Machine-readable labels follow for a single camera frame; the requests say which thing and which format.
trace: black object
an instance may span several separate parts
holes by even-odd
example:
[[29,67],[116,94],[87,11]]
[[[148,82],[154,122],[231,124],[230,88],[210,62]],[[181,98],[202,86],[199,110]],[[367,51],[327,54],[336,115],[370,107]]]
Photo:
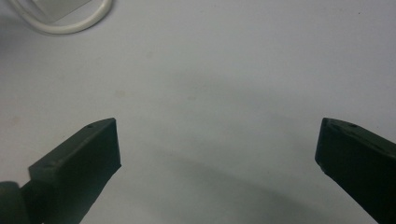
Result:
[[395,144],[355,124],[323,119],[315,159],[378,223],[396,223]]
[[78,224],[119,168],[116,120],[87,125],[30,166],[21,189],[0,183],[0,224]]

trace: table surface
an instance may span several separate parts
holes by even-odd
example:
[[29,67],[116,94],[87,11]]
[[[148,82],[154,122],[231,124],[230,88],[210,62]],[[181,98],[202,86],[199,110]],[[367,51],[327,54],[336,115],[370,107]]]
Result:
[[314,156],[324,117],[396,140],[395,1],[117,1],[62,36],[5,2],[1,180],[116,118],[122,167],[82,224],[375,223]]

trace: curved white cord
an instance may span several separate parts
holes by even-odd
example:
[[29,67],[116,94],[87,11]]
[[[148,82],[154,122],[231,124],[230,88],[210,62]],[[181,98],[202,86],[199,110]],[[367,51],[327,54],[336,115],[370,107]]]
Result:
[[92,25],[96,24],[101,20],[107,12],[111,9],[111,5],[113,3],[113,0],[103,0],[102,4],[99,6],[99,8],[87,19],[84,21],[77,22],[75,24],[71,25],[48,25],[46,23],[43,23],[39,21],[35,16],[30,14],[24,7],[21,5],[21,3],[18,0],[9,0],[12,6],[15,7],[17,10],[18,14],[26,20],[30,25],[35,27],[37,30],[49,33],[49,34],[54,34],[54,35],[66,35],[66,34],[73,34],[82,30],[85,30]]

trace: white plastic object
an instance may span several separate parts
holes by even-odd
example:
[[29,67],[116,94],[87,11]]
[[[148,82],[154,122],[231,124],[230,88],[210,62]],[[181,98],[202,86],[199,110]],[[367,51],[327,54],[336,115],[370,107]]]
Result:
[[77,22],[71,25],[49,25],[39,21],[34,15],[27,11],[18,0],[8,0],[9,3],[15,8],[18,14],[26,20],[31,26],[38,31],[54,34],[54,35],[67,35],[85,30],[101,20],[107,12],[111,9],[113,0],[103,0],[99,8],[84,21]]
[[91,0],[33,0],[50,21],[57,21]]

